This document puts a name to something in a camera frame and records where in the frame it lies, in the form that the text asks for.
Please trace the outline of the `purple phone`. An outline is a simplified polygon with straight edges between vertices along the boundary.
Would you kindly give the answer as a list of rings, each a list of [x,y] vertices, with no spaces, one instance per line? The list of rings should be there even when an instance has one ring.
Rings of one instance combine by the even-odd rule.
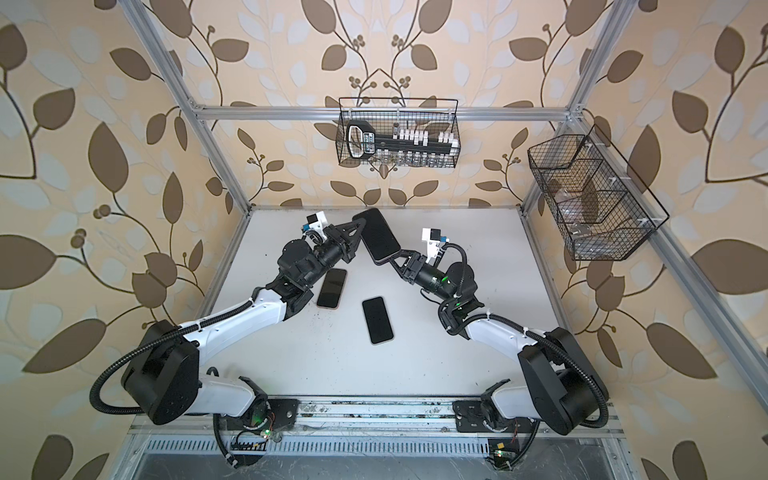
[[[402,247],[379,209],[367,209],[352,219],[365,221],[362,241],[376,265],[384,265],[399,255]]]

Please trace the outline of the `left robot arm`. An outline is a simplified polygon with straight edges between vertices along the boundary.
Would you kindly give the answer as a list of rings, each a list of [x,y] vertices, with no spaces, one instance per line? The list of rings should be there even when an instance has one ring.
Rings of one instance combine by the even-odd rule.
[[[354,259],[364,227],[362,220],[328,225],[312,233],[315,245],[293,240],[278,258],[276,278],[247,300],[177,327],[167,321],[152,326],[121,378],[140,411],[157,425],[188,414],[264,415],[267,395],[252,380],[206,373],[204,365],[247,336],[298,314],[319,280],[338,262]]]

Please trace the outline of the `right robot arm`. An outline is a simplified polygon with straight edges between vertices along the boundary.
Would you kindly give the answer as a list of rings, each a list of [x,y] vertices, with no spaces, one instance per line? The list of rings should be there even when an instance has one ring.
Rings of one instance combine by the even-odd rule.
[[[478,286],[466,258],[442,271],[425,255],[404,250],[389,264],[402,280],[437,298],[446,333],[489,346],[519,366],[523,386],[503,379],[481,395],[485,429],[501,432],[523,417],[560,435],[578,426],[607,425],[608,389],[568,330],[532,329],[486,309],[476,297]]]

